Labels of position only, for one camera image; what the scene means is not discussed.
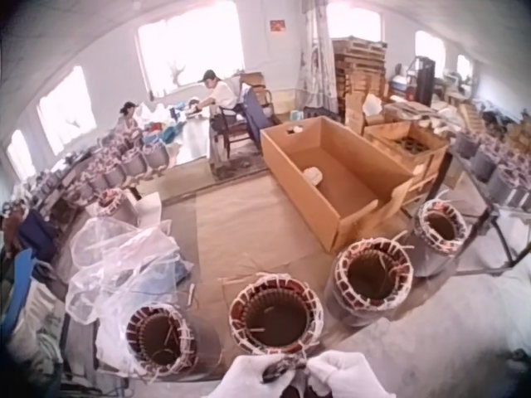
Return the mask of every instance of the cardboard box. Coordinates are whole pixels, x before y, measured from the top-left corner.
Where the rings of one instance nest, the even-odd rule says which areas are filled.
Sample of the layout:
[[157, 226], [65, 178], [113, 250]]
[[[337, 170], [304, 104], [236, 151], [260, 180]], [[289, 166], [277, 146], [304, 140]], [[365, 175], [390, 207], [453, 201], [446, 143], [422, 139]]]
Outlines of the cardboard box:
[[412, 122], [367, 126], [365, 137], [415, 175], [413, 183], [439, 171], [448, 142]]
[[[303, 131], [293, 133], [293, 127]], [[412, 174], [367, 139], [325, 117], [262, 130], [264, 159], [328, 252], [395, 214]], [[303, 175], [317, 167], [314, 187]]]

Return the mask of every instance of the window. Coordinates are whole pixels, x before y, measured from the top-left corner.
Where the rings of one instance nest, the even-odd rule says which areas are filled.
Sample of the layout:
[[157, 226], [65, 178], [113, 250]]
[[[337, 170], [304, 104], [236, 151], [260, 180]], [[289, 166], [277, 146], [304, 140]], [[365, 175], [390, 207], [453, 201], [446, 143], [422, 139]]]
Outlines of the window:
[[21, 181], [35, 174], [32, 156], [27, 148], [26, 140], [22, 131], [17, 130], [11, 137], [11, 143], [7, 146], [7, 155]]
[[465, 56], [457, 56], [457, 73], [461, 75], [463, 80], [472, 78], [472, 62]]
[[429, 33], [418, 31], [415, 35], [415, 54], [435, 61], [435, 76], [442, 77], [446, 62], [445, 43]]
[[89, 91], [80, 66], [76, 66], [49, 95], [41, 98], [37, 111], [55, 155], [74, 138], [96, 128]]
[[336, 2], [326, 7], [332, 39], [354, 36], [370, 41], [382, 40], [382, 19], [377, 12]]
[[155, 97], [197, 83], [205, 70], [221, 78], [243, 69], [240, 23], [233, 2], [185, 12], [139, 29], [144, 77]]

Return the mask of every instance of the hand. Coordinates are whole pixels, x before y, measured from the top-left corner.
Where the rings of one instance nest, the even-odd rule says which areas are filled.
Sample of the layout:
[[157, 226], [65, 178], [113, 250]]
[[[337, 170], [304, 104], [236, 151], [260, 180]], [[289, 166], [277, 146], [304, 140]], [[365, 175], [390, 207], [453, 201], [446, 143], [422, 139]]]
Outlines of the hand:
[[328, 351], [309, 359], [307, 367], [310, 385], [314, 386], [311, 379], [316, 378], [332, 391], [334, 398], [395, 398], [383, 389], [361, 352]]
[[246, 398], [280, 398], [282, 391], [291, 383], [295, 370], [287, 371], [276, 381], [262, 383], [262, 373], [283, 354], [248, 356], [242, 355], [232, 363], [220, 385], [208, 398], [227, 398], [244, 396]]

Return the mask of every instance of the blue cloth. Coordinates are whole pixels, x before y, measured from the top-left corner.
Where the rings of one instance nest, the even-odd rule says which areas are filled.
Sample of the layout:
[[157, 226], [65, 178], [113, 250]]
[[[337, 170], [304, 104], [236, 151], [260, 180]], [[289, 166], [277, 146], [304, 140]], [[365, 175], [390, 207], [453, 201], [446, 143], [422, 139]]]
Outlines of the blue cloth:
[[32, 283], [32, 272], [35, 267], [35, 260], [32, 258], [32, 250], [21, 251], [15, 257], [15, 280], [11, 303], [7, 307], [5, 317], [0, 326], [2, 334], [2, 345], [9, 340], [15, 327], [17, 326], [18, 314], [26, 305], [27, 293]]
[[255, 142], [260, 143], [260, 131], [271, 127], [273, 123], [264, 114], [264, 109], [253, 90], [248, 90], [245, 93], [241, 105], [245, 111], [249, 133]]
[[29, 211], [18, 229], [18, 239], [24, 249], [33, 249], [35, 256], [47, 263], [50, 263], [57, 253], [55, 237], [55, 230], [35, 209]]

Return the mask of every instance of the cardboard flap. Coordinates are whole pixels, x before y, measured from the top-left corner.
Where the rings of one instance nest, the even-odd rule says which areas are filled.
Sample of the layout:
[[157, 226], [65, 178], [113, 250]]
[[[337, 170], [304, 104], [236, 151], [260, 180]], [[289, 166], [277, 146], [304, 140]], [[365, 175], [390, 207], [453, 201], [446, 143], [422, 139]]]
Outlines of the cardboard flap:
[[357, 239], [358, 235], [358, 222], [363, 219], [364, 216], [371, 213], [378, 207], [378, 199], [371, 201], [363, 209], [360, 209], [351, 216], [345, 217], [339, 221], [338, 231], [334, 237], [334, 251], [341, 250], [348, 243]]

